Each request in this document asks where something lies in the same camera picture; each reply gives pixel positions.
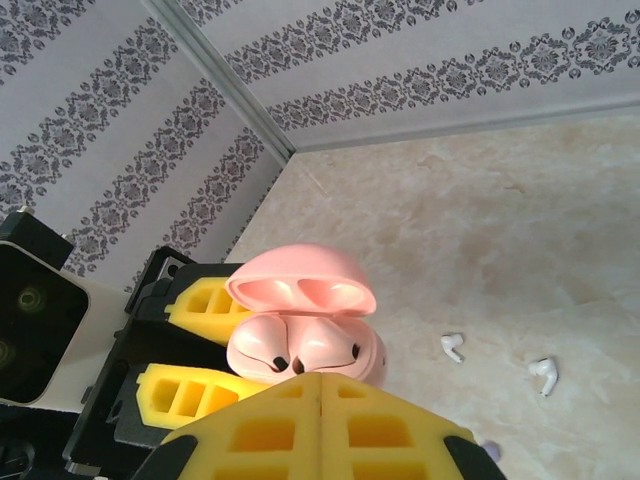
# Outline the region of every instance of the wallpaper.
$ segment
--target wallpaper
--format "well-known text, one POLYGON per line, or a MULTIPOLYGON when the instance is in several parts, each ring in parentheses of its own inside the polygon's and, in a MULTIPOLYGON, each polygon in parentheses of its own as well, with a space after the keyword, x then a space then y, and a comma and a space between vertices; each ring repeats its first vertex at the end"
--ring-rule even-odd
POLYGON ((640 104, 637 0, 181 0, 298 148, 640 104))
POLYGON ((77 275, 224 259, 281 171, 139 2, 0 0, 0 64, 0 220, 33 206, 77 275))

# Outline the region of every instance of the pink earbud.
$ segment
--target pink earbud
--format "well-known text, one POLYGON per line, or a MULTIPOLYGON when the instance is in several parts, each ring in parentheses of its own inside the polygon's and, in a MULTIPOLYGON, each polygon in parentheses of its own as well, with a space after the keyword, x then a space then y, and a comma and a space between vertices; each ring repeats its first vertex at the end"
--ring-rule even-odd
POLYGON ((309 319, 293 369, 297 374, 355 363, 360 347, 328 318, 309 319))
POLYGON ((234 343, 241 354, 283 372, 291 359, 287 347, 287 326, 273 315, 256 315, 236 327, 234 343))

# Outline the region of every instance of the camera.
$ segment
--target camera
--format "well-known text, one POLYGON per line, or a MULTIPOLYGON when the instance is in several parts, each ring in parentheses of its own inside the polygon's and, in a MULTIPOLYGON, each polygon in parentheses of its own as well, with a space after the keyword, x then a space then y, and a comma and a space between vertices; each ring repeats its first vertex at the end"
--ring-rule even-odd
POLYGON ((0 226, 0 403, 80 413, 127 295, 61 269, 73 245, 29 209, 0 226))

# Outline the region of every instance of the marble floor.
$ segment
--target marble floor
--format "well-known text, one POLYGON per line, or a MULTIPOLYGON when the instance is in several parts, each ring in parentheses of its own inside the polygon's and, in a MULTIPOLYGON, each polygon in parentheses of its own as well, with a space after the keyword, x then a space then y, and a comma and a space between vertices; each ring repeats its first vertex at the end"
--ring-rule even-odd
POLYGON ((385 389, 498 442, 509 479, 640 478, 640 117, 296 155, 229 261, 300 241, 370 275, 385 389))

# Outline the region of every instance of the yellow foam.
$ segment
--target yellow foam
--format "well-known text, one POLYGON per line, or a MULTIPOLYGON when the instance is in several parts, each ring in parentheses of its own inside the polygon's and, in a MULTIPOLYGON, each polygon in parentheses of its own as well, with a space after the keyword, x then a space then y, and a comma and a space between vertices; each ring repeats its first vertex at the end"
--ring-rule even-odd
POLYGON ((150 364, 136 400, 145 425, 174 430, 267 389, 269 385, 206 368, 150 364))
POLYGON ((252 315, 229 296, 226 281, 215 277, 197 280, 165 308, 169 323, 226 346, 236 326, 252 315))
POLYGON ((339 374, 309 373, 170 434, 180 480, 463 480, 443 443, 471 432, 339 374))

